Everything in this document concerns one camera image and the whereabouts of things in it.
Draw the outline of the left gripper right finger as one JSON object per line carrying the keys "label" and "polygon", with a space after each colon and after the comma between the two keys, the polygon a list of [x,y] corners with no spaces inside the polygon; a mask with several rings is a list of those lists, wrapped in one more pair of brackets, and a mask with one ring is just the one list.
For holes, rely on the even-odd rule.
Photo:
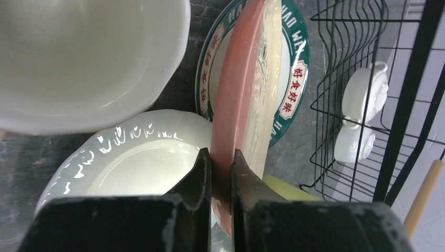
{"label": "left gripper right finger", "polygon": [[383,203],[288,201],[235,151],[231,166],[234,251],[412,251]]}

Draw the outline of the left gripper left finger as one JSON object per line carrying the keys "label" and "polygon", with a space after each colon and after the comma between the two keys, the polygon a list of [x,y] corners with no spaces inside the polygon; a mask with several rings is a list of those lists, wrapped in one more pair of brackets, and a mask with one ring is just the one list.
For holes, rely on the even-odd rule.
{"label": "left gripper left finger", "polygon": [[202,148],[164,195],[50,201],[19,251],[210,251],[210,198],[211,159]]}

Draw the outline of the white scalloped plate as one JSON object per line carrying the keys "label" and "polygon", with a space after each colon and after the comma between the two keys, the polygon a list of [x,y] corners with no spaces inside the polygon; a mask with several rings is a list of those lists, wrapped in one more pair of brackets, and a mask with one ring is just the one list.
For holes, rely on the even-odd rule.
{"label": "white scalloped plate", "polygon": [[178,110],[143,112],[102,130],[60,165],[36,210],[61,197],[165,194],[210,146],[211,130],[210,121]]}

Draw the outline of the white bowl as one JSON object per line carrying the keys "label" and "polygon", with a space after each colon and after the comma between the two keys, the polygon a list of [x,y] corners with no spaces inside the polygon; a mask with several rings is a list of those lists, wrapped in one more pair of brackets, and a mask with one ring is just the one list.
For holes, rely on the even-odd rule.
{"label": "white bowl", "polygon": [[376,139],[374,131],[365,127],[361,134],[361,125],[350,117],[345,117],[342,124],[335,142],[334,158],[345,163],[368,158]]}

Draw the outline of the pink and cream plate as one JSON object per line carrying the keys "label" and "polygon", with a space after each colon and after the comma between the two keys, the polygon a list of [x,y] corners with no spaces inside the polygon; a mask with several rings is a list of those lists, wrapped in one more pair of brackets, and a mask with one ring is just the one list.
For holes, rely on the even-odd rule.
{"label": "pink and cream plate", "polygon": [[240,150],[262,177],[280,80],[280,1],[249,1],[234,26],[225,53],[215,101],[210,156],[212,210],[232,235],[231,172]]}

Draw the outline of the white cup with handle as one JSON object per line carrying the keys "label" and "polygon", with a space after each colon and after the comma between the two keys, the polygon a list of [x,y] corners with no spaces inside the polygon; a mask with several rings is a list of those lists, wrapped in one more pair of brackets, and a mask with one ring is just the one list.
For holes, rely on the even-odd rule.
{"label": "white cup with handle", "polygon": [[345,119],[368,123],[382,110],[388,93],[387,69],[385,62],[377,61],[354,72],[342,99]]}

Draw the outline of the pink mug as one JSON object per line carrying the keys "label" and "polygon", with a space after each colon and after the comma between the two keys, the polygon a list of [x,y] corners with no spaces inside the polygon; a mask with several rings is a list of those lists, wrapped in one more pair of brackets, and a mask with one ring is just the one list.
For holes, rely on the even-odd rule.
{"label": "pink mug", "polygon": [[189,1],[1,1],[1,129],[93,132],[145,111],[190,18]]}

